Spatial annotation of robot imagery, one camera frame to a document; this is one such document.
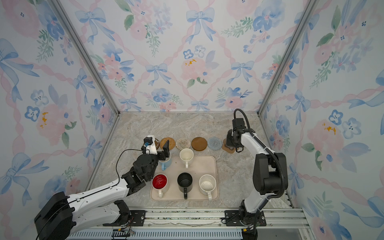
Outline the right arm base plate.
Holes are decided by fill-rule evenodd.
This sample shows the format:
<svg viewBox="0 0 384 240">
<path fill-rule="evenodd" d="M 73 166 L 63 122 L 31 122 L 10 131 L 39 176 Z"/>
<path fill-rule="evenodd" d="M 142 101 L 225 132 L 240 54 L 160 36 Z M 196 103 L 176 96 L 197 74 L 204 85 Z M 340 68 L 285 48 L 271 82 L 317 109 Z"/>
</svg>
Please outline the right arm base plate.
<svg viewBox="0 0 384 240">
<path fill-rule="evenodd" d="M 240 213 L 239 210 L 226 210 L 225 217 L 222 218 L 222 224 L 227 227 L 252 227 L 256 221 L 257 227 L 265 227 L 267 225 L 264 212 L 256 214 Z"/>
</svg>

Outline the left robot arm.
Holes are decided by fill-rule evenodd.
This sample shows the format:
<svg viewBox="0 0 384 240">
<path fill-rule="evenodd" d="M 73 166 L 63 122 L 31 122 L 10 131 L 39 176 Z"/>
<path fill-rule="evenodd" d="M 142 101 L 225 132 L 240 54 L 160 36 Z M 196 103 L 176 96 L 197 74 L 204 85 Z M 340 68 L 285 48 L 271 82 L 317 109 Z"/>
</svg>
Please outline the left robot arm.
<svg viewBox="0 0 384 240">
<path fill-rule="evenodd" d="M 131 214 L 124 198 L 153 180 L 159 161 L 170 157 L 170 142 L 158 151 L 154 136 L 148 135 L 141 151 L 129 172 L 106 185 L 78 194 L 54 194 L 34 219 L 37 239 L 65 240 L 97 225 L 127 223 Z"/>
</svg>

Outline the cork paw coaster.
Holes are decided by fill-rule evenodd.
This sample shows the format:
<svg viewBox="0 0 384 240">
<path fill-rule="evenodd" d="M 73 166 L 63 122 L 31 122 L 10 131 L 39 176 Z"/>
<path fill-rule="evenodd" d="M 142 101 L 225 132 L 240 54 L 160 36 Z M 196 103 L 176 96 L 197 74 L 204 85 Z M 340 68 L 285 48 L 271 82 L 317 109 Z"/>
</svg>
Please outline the cork paw coaster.
<svg viewBox="0 0 384 240">
<path fill-rule="evenodd" d="M 228 146 L 226 145 L 226 143 L 227 143 L 227 140 L 224 139 L 224 140 L 223 140 L 222 149 L 223 149 L 224 151 L 226 151 L 227 153 L 229 153 L 229 154 L 233 154 L 233 153 L 236 151 L 236 149 L 235 149 L 235 148 L 230 148 L 230 147 L 228 147 Z"/>
</svg>

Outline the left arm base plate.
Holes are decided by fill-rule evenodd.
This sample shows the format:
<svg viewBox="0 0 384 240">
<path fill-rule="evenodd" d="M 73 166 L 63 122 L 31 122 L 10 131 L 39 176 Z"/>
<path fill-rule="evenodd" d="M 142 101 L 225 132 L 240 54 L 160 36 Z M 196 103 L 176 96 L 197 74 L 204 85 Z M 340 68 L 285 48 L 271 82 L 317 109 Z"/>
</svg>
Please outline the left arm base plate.
<svg viewBox="0 0 384 240">
<path fill-rule="evenodd" d="M 133 210 L 130 213 L 120 214 L 117 220 L 110 224 L 103 224 L 103 227 L 142 227 L 144 225 L 146 211 Z"/>
</svg>

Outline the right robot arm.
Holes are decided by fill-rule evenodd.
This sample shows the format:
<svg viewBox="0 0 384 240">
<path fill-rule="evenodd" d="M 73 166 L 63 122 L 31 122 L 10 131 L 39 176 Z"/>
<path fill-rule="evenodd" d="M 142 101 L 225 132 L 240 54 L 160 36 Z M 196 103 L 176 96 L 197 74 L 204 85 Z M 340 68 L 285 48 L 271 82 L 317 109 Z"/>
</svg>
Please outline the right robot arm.
<svg viewBox="0 0 384 240">
<path fill-rule="evenodd" d="M 226 146 L 236 150 L 248 149 L 255 157 L 253 169 L 253 190 L 239 206 L 239 220 L 249 225 L 257 220 L 262 209 L 271 199 L 280 198 L 288 188 L 287 161 L 282 153 L 267 147 L 252 132 L 229 130 Z"/>
</svg>

